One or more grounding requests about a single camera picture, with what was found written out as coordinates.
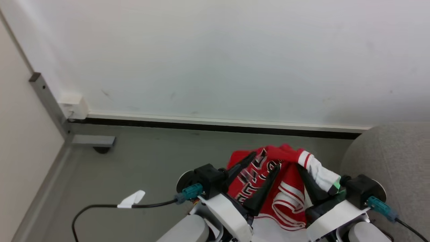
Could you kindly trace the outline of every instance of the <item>grey upholstered fabric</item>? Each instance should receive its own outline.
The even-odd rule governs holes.
[[[387,192],[399,218],[430,239],[430,123],[391,123],[372,128],[347,150],[341,174],[365,174]],[[397,242],[421,241],[402,225],[370,214]]]

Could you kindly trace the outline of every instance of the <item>white wall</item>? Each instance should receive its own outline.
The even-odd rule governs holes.
[[[0,21],[0,242],[11,241],[63,138]]]
[[[0,5],[56,95],[82,93],[95,116],[360,127],[430,121],[429,1]]]

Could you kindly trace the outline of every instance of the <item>folded cloth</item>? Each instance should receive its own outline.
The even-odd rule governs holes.
[[[257,152],[257,156],[246,169],[242,170],[229,187],[229,195],[239,202],[244,202],[245,199],[251,197],[261,187],[269,172],[277,164],[281,164],[281,169],[266,202],[260,214],[254,218],[255,235],[260,238],[267,238],[268,234],[273,233],[273,228],[267,225],[272,224],[273,221],[281,228],[276,231],[283,230],[282,233],[305,228],[304,185],[296,164],[306,168],[321,189],[327,192],[333,184],[339,181],[339,175],[322,167],[321,163],[309,152],[303,149],[295,151],[287,144],[280,147],[261,147],[253,151]],[[233,152],[227,169],[251,152]]]

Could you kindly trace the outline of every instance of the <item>electrical outlet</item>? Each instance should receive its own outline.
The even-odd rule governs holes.
[[[88,105],[80,94],[64,93],[58,104],[66,118],[85,119],[88,115]]]

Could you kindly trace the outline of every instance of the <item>teal connector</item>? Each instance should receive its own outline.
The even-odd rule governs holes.
[[[176,204],[184,203],[186,200],[196,198],[197,196],[202,195],[203,186],[200,183],[196,183],[182,190],[181,193],[175,195],[177,199]]]
[[[395,223],[395,219],[398,217],[398,214],[395,210],[391,209],[387,204],[377,199],[374,196],[371,196],[367,200],[367,205],[372,209],[377,211],[378,213],[384,215],[388,221]]]

